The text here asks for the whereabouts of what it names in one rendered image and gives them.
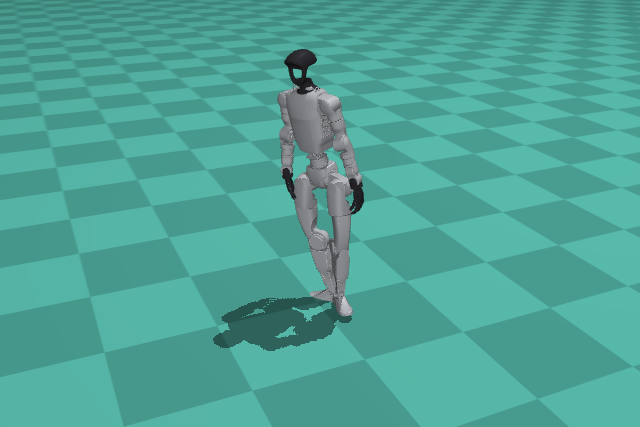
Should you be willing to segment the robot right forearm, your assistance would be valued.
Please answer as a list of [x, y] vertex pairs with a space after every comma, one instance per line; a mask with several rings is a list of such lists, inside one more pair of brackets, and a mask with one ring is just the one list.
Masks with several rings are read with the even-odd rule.
[[289, 143], [281, 139], [280, 139], [280, 142], [281, 142], [281, 148], [282, 148], [282, 153], [281, 153], [282, 167], [280, 170], [281, 174], [283, 175], [282, 171], [284, 168], [288, 168], [291, 174], [293, 171], [292, 164], [293, 164], [293, 157], [294, 157], [293, 153], [295, 149], [295, 144], [293, 142]]

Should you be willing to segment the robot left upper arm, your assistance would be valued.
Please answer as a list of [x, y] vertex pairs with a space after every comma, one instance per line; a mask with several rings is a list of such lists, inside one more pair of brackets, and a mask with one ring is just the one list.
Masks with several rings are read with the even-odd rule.
[[342, 114], [342, 104], [340, 99], [331, 94], [322, 94], [317, 98], [320, 110], [327, 116], [330, 126], [335, 134], [332, 139], [333, 149], [337, 152], [346, 151], [344, 138], [347, 135], [346, 125]]

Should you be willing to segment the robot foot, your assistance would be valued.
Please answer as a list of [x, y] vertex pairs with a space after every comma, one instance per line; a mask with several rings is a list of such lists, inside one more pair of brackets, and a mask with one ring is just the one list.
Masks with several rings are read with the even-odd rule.
[[[329, 288], [328, 288], [329, 290]], [[330, 290], [329, 290], [330, 292]], [[336, 292], [336, 291], [335, 291]], [[333, 292], [332, 292], [333, 293]], [[333, 295], [327, 293], [327, 289], [321, 291], [312, 291], [310, 295], [314, 298], [333, 302]], [[344, 295], [345, 296], [345, 295]], [[336, 294], [335, 294], [336, 297]]]
[[[353, 309], [348, 303], [346, 297], [341, 297], [341, 293], [339, 293], [339, 298], [335, 297], [336, 292], [333, 294], [333, 303], [336, 306], [336, 311], [341, 316], [350, 316], [353, 314]], [[339, 301], [338, 301], [339, 300]]]

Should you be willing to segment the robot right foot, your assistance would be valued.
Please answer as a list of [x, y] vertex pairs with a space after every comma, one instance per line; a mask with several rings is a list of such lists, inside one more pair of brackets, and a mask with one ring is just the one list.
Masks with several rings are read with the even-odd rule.
[[[329, 290], [329, 288], [328, 288]], [[330, 292], [330, 290], [329, 290]], [[335, 291], [336, 292], [336, 291]], [[333, 293], [333, 292], [332, 292]], [[333, 302], [333, 295], [327, 293], [327, 289], [321, 291], [312, 291], [310, 295], [314, 298]], [[345, 296], [345, 295], [344, 295]], [[336, 297], [336, 294], [335, 294]]]

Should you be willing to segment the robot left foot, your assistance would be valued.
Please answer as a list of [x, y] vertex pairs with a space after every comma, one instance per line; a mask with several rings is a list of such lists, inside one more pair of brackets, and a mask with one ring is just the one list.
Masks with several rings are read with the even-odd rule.
[[[341, 297], [341, 293], [339, 293], [339, 298], [335, 297], [336, 292], [333, 294], [333, 303], [336, 306], [336, 311], [341, 316], [350, 316], [353, 314], [353, 309], [348, 303], [346, 297]], [[338, 301], [339, 300], [339, 301]]]

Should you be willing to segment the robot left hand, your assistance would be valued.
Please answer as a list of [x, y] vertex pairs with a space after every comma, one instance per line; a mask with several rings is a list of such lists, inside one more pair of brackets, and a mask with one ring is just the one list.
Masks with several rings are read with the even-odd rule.
[[355, 209], [354, 211], [351, 212], [351, 214], [355, 214], [360, 210], [360, 208], [362, 208], [362, 205], [364, 203], [364, 193], [362, 190], [363, 184], [361, 182], [357, 186], [357, 181], [354, 178], [351, 178], [349, 182], [350, 182], [350, 188], [353, 190], [353, 197], [354, 197], [352, 206], [350, 207], [350, 211]]

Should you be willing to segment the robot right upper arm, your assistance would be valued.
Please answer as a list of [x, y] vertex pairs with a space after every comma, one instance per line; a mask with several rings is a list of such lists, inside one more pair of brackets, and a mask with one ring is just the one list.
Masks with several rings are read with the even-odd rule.
[[284, 141], [289, 142], [289, 143], [295, 141], [295, 137], [294, 137], [294, 134], [293, 134], [290, 118], [289, 118], [289, 115], [288, 115], [287, 104], [286, 104], [286, 95], [290, 90], [291, 89], [281, 92], [277, 97], [277, 100], [278, 100], [278, 103], [279, 103], [280, 109], [281, 109], [281, 118], [282, 118], [282, 121], [283, 121], [283, 123], [285, 125], [280, 130], [279, 137], [280, 137], [281, 140], [284, 140]]

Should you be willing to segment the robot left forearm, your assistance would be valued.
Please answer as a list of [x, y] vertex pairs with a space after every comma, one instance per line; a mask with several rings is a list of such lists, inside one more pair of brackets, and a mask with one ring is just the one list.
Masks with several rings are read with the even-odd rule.
[[346, 151], [340, 153], [340, 158], [343, 161], [345, 173], [348, 177], [348, 182], [351, 178], [354, 178], [357, 181], [358, 186], [362, 182], [362, 176], [359, 173], [359, 169], [354, 157], [355, 152], [353, 146], [347, 136], [344, 138], [344, 146], [346, 148]]

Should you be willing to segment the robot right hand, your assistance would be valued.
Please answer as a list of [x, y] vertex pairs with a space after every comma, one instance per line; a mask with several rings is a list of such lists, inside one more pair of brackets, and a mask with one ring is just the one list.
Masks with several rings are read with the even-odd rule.
[[290, 174], [290, 171], [288, 168], [284, 168], [282, 172], [283, 172], [282, 178], [285, 179], [287, 189], [290, 192], [292, 199], [294, 200], [294, 198], [296, 198], [296, 195], [294, 194], [294, 183], [292, 181], [293, 172]]

